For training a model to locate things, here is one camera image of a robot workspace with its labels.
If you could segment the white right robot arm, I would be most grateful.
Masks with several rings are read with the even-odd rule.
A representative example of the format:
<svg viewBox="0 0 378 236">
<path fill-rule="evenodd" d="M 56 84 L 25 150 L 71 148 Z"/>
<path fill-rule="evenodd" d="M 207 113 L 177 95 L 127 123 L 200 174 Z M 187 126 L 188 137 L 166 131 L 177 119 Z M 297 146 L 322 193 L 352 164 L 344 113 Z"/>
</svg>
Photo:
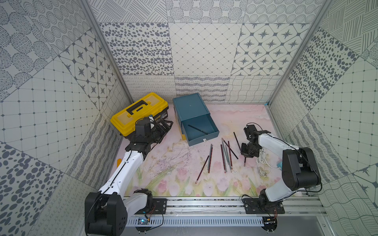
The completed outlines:
<svg viewBox="0 0 378 236">
<path fill-rule="evenodd" d="M 266 150 L 282 158 L 282 179 L 260 192 L 257 207 L 266 214 L 278 214 L 282 201 L 306 188 L 322 185 L 321 175 L 313 151 L 309 147 L 293 146 L 271 135 L 268 130 L 257 129 L 258 124 L 244 127 L 247 144 L 241 145 L 245 158 L 263 158 Z"/>
</svg>

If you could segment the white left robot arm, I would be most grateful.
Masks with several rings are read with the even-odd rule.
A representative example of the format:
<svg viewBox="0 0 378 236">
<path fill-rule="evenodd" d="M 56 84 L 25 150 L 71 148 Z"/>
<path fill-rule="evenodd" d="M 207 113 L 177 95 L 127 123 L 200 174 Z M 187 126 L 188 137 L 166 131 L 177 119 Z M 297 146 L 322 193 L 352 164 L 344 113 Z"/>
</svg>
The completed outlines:
<svg viewBox="0 0 378 236">
<path fill-rule="evenodd" d="M 148 215 L 156 210 L 148 189 L 136 190 L 127 199 L 124 195 L 148 153 L 162 142 L 172 126 L 172 121 L 156 121 L 152 116 L 136 122 L 135 131 L 128 136 L 130 143 L 120 166 L 98 192 L 89 193 L 85 199 L 86 235 L 119 236 L 129 216 L 139 211 Z"/>
</svg>

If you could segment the teal drawer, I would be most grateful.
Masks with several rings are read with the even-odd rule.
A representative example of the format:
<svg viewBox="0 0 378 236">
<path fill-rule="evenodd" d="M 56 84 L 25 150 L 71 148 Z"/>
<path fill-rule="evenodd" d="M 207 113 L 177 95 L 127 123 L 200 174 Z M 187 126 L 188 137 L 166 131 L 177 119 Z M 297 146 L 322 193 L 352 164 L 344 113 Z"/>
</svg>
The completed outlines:
<svg viewBox="0 0 378 236">
<path fill-rule="evenodd" d="M 219 135 L 219 130 L 210 114 L 185 120 L 181 124 L 190 147 L 214 139 Z"/>
</svg>

